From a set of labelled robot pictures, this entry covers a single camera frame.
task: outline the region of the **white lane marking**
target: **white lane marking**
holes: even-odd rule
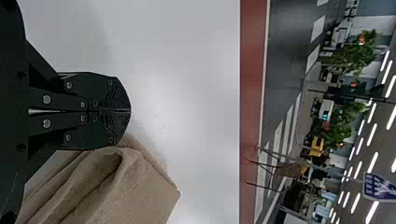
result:
[[[286,116],[285,132],[283,134],[283,145],[282,145],[282,155],[288,155],[288,141],[290,136],[290,125],[291,125],[291,115],[293,112],[294,105],[292,105]]]
[[[328,3],[329,2],[329,0],[318,0],[318,2],[317,2],[317,7],[320,7],[320,6],[322,6],[322,5],[325,5],[326,3]]]
[[[268,0],[267,1],[267,14],[266,14],[266,24],[265,24],[265,42],[264,42],[264,58],[263,58],[263,65],[262,65],[262,101],[261,101],[261,113],[260,113],[260,129],[259,129],[259,147],[262,146],[262,120],[263,120],[263,116],[264,116],[264,96],[265,96],[265,72],[267,70],[267,55],[268,55],[268,31],[269,31],[269,27],[270,27],[270,3],[271,1]],[[263,179],[264,179],[264,183],[265,183],[265,174],[266,172],[264,171],[264,175],[263,175]],[[260,213],[262,212],[262,209],[260,211],[256,210],[255,213],[255,218],[258,218],[260,216]]]
[[[323,33],[324,22],[326,21],[326,16],[320,17],[314,22],[314,27],[312,28],[311,43]]]
[[[308,59],[306,61],[306,69],[305,73],[308,73],[309,69],[311,69],[312,65],[317,61],[319,56],[320,45],[318,45],[312,52],[309,54]]]
[[[286,183],[286,177],[283,177],[282,183],[280,183],[280,186],[279,186],[279,188],[277,190],[281,191],[283,189],[283,186],[285,185],[285,183]],[[277,193],[275,195],[275,197],[274,197],[274,199],[273,199],[273,201],[271,203],[270,209],[268,210],[267,215],[265,216],[264,222],[262,224],[267,224],[268,223],[268,219],[270,218],[271,213],[274,210],[274,207],[275,207],[275,204],[276,204],[276,201],[278,200],[278,198],[279,198],[279,193]]]
[[[274,147],[273,147],[273,152],[278,153],[280,150],[280,139],[282,138],[282,129],[283,129],[283,120],[280,121],[280,124],[277,126],[275,130],[275,136],[274,136]],[[272,158],[271,165],[276,166],[277,160],[276,158]],[[270,197],[272,191],[268,190],[268,197]]]
[[[265,149],[269,148],[269,143],[264,147]],[[267,163],[267,154],[265,152],[261,153],[259,151],[259,162],[261,163]],[[257,166],[257,184],[261,186],[265,186],[265,176],[267,174],[266,171],[264,171],[260,166]],[[257,219],[260,216],[260,213],[262,212],[262,206],[263,206],[263,199],[264,199],[264,193],[265,189],[262,188],[256,188],[256,210],[254,213],[254,222],[257,222]]]
[[[298,94],[298,96],[297,96],[297,100],[296,100],[296,104],[295,104],[296,106],[294,108],[293,125],[291,127],[291,137],[290,137],[290,142],[289,142],[289,154],[293,150],[293,146],[294,146],[294,135],[296,133],[298,114],[300,112],[300,100],[301,100],[301,93]]]
[[[294,135],[295,135],[295,131],[296,131],[296,126],[297,126],[297,120],[298,120],[298,114],[299,114],[299,110],[300,110],[300,100],[301,100],[301,93],[297,96],[296,99],[296,104],[295,104],[295,108],[294,108],[294,116],[293,116],[293,124],[291,127],[291,137],[290,137],[290,142],[289,142],[289,153],[288,155],[290,155],[292,149],[293,149],[293,142],[294,142]],[[281,191],[283,189],[283,186],[286,183],[287,178],[283,177],[282,182],[280,183],[280,186],[278,188],[278,191]],[[262,224],[267,224],[268,220],[272,214],[272,211],[274,210],[275,204],[277,202],[277,200],[279,199],[279,193],[276,193],[273,201],[271,202],[270,208],[267,212],[267,214],[265,215],[264,218],[264,222]]]

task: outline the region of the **crosswalk stripe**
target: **crosswalk stripe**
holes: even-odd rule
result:
[[[318,0],[318,2],[317,2],[317,7],[320,7],[320,6],[322,6],[322,5],[325,5],[326,3],[328,3],[329,2],[329,0]]]
[[[291,128],[291,137],[290,137],[290,142],[289,142],[289,153],[288,155],[290,155],[291,150],[293,149],[293,141],[294,141],[294,135],[295,135],[295,131],[296,131],[296,126],[297,126],[297,120],[298,120],[298,114],[299,114],[299,109],[300,109],[300,100],[301,100],[301,93],[297,96],[296,99],[296,106],[294,108],[294,116],[293,116],[293,124],[292,124],[292,128]],[[278,191],[281,191],[283,189],[283,186],[286,183],[286,177],[283,177],[282,182],[280,183],[280,186],[278,188]],[[265,215],[264,218],[264,222],[262,224],[267,224],[268,220],[272,214],[272,211],[274,210],[274,207],[276,205],[277,200],[279,199],[279,193],[276,193],[274,199],[271,202],[270,208],[267,212],[267,214]]]
[[[326,21],[326,16],[320,17],[314,22],[314,27],[312,28],[311,43],[323,33],[324,22]]]
[[[300,111],[300,100],[301,100],[301,93],[298,94],[297,96],[296,104],[295,104],[296,106],[294,108],[293,124],[291,126],[291,137],[289,142],[289,154],[293,150],[293,146],[294,146],[294,135],[296,134],[296,129],[297,129],[298,113]]]
[[[283,132],[283,145],[282,145],[282,155],[288,155],[288,141],[290,135],[290,125],[291,125],[291,113],[293,112],[294,105],[292,105],[286,116],[285,131]]]
[[[280,124],[277,126],[276,130],[275,130],[275,136],[274,136],[274,146],[272,151],[278,153],[280,150],[280,139],[282,138],[282,128],[283,128],[283,120],[280,121]],[[276,158],[272,158],[271,161],[271,165],[276,166],[277,164],[277,160]],[[268,190],[268,197],[270,197],[271,195],[271,190]]]
[[[269,143],[267,143],[264,148],[268,149]],[[261,153],[259,151],[259,162],[267,163],[267,158],[268,156],[266,153]],[[258,169],[257,184],[265,186],[265,177],[267,173],[260,166],[257,166],[257,169]],[[257,222],[257,219],[259,218],[260,213],[262,212],[264,193],[265,193],[265,189],[261,189],[261,188],[256,189],[256,211],[254,213],[254,222]]]
[[[320,50],[320,45],[317,45],[317,47],[311,52],[311,54],[309,54],[308,59],[306,60],[306,70],[305,70],[306,74],[309,72],[312,65],[314,65],[314,63],[317,61],[319,56],[319,50]]]

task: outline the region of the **white surface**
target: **white surface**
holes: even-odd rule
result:
[[[269,149],[269,143],[267,143],[264,147],[264,149]],[[259,150],[259,162],[260,163],[265,163],[267,164],[267,158],[268,154],[261,152]],[[265,177],[267,175],[267,172],[262,169],[260,166],[257,166],[257,184],[261,186],[266,186],[266,181]],[[260,214],[262,213],[262,206],[263,206],[263,200],[264,200],[264,193],[265,190],[262,188],[256,188],[256,206],[255,206],[255,212],[254,212],[254,223],[256,223],[257,219],[260,217]]]
[[[356,168],[355,174],[353,175],[353,178],[354,178],[354,179],[358,178],[359,172],[361,171],[361,166],[362,166],[362,165],[363,165],[363,162],[360,161],[360,162],[359,162],[359,165],[358,165],[358,168]]]
[[[329,2],[329,0],[318,0],[318,2],[317,2],[317,7],[320,7],[320,6],[322,6],[322,5],[325,5],[326,3],[328,3]]]
[[[319,56],[320,45],[318,45],[312,52],[309,54],[308,59],[306,61],[306,70],[305,73],[308,73],[309,69],[311,69],[312,65],[317,61]]]
[[[359,203],[360,200],[361,200],[361,194],[358,193],[356,195],[354,203],[352,204],[352,208],[350,210],[350,214],[354,214],[355,213],[356,207],[358,206],[358,203]]]
[[[181,190],[168,223],[239,222],[239,1],[20,0],[57,71],[117,76],[128,132]]]
[[[285,217],[285,221],[283,223],[284,224],[306,224],[307,222],[287,213],[286,217]]]
[[[392,127],[393,121],[395,120],[395,117],[396,117],[396,106],[393,108],[393,111],[390,114],[389,121],[388,121],[388,124],[387,124],[387,130],[390,130],[390,128]]]
[[[373,202],[372,207],[370,208],[369,214],[366,217],[366,224],[369,224],[373,218],[373,215],[376,211],[376,208],[379,206],[379,202]]]
[[[301,100],[301,94],[299,94],[298,96],[297,96],[297,99],[296,99],[296,103],[295,103],[295,107],[294,107],[294,116],[293,116],[293,124],[292,124],[292,130],[291,130],[291,137],[290,137],[290,142],[289,142],[289,154],[288,154],[288,156],[290,155],[290,153],[291,153],[291,150],[293,149],[293,142],[294,142],[294,134],[295,134],[295,131],[296,131],[296,124],[297,124],[297,119],[298,119],[298,115],[299,115],[299,112],[300,112],[300,100]],[[279,188],[277,189],[277,191],[281,191],[282,189],[283,189],[283,187],[285,186],[285,183],[286,183],[286,180],[287,180],[287,178],[286,177],[283,177],[283,179],[282,179],[282,182],[280,183],[280,186],[279,186]],[[279,199],[279,193],[276,193],[275,194],[275,196],[274,196],[274,199],[272,200],[272,202],[271,202],[271,205],[270,205],[270,208],[268,209],[268,211],[269,212],[267,212],[267,214],[265,214],[265,218],[264,218],[264,221],[263,221],[263,223],[262,224],[267,224],[268,223],[268,220],[269,220],[269,218],[270,218],[270,216],[271,216],[271,214],[272,214],[272,211],[274,210],[274,207],[275,207],[275,205],[276,205],[276,202],[277,202],[277,200]]]
[[[373,115],[374,115],[375,109],[376,109],[376,103],[374,103],[373,106],[372,106],[369,118],[367,119],[367,123],[371,123],[371,121],[373,119]]]
[[[291,115],[293,112],[294,105],[289,108],[288,115],[286,116],[286,124],[285,124],[285,132],[283,134],[283,145],[282,145],[282,155],[288,155],[288,147],[289,147],[289,134],[290,134],[290,125],[291,125]]]
[[[322,16],[314,22],[314,27],[312,28],[311,43],[323,32],[325,20],[326,16]]]
[[[370,174],[373,171],[374,166],[376,164],[376,160],[378,159],[378,156],[379,156],[379,153],[376,152],[372,158],[372,161],[370,162],[370,166],[369,166],[369,169],[367,170],[367,174]]]
[[[280,150],[280,139],[282,138],[282,130],[283,130],[283,120],[280,121],[279,125],[277,126],[276,130],[275,130],[275,136],[274,136],[274,147],[273,147],[273,151],[275,153],[278,153]],[[272,158],[271,161],[271,165],[272,166],[276,166],[277,160],[276,158]],[[268,190],[268,197],[270,197],[272,191]]]
[[[358,35],[363,30],[376,29],[381,35],[393,35],[396,25],[396,15],[392,16],[362,16],[353,18],[351,35]]]
[[[330,164],[335,165],[335,167],[345,169],[347,167],[347,157],[330,153]]]
[[[372,62],[368,66],[364,67],[362,70],[362,74],[359,77],[367,77],[367,78],[377,78],[379,75],[379,70],[381,69],[381,62]],[[353,72],[346,73],[345,76],[353,77]]]
[[[359,156],[359,153],[361,152],[361,146],[363,145],[363,141],[364,141],[364,138],[361,138],[361,140],[359,141],[359,145],[358,145],[358,148],[356,150],[356,155],[357,156]]]
[[[373,125],[373,128],[372,128],[372,130],[371,130],[371,132],[370,132],[370,136],[369,136],[369,139],[367,139],[367,147],[369,147],[370,145],[371,145],[371,143],[372,143],[372,141],[373,141],[373,138],[374,138],[374,136],[375,136],[375,131],[376,131],[376,127],[378,126],[378,124],[374,124]]]

